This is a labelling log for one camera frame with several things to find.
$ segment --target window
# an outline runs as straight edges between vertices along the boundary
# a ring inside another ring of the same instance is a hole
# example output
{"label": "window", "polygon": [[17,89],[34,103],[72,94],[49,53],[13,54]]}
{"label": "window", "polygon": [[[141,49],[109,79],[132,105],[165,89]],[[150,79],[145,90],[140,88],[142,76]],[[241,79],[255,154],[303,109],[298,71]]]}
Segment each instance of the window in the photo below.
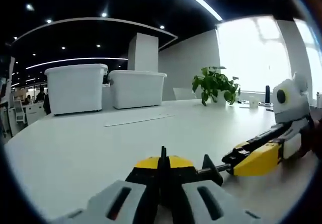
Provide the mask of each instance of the window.
{"label": "window", "polygon": [[316,100],[316,93],[322,92],[322,57],[321,49],[312,28],[305,21],[294,19],[305,44],[312,76],[312,97]]}
{"label": "window", "polygon": [[238,19],[218,26],[220,64],[242,91],[265,92],[287,78],[291,68],[280,30],[270,16]]}

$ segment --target office desk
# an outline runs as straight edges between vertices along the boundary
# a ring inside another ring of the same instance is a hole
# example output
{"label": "office desk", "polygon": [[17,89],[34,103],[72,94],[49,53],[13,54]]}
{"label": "office desk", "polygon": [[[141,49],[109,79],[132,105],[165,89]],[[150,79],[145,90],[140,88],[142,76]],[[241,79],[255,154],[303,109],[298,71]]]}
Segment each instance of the office desk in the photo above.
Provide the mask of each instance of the office desk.
{"label": "office desk", "polygon": [[[173,116],[105,127],[108,119],[126,119],[133,113]],[[204,154],[215,165],[222,164],[222,156],[236,144],[274,123],[274,113],[265,107],[204,107],[200,100],[163,102],[160,107],[48,115],[22,130],[5,150],[27,197],[51,220],[85,208],[93,195],[124,180],[137,161],[159,156],[162,145],[168,155],[190,159],[199,169]],[[276,221],[302,195],[316,164],[317,158],[309,153],[294,168],[279,165],[265,176],[222,173],[223,188],[243,207]]]}

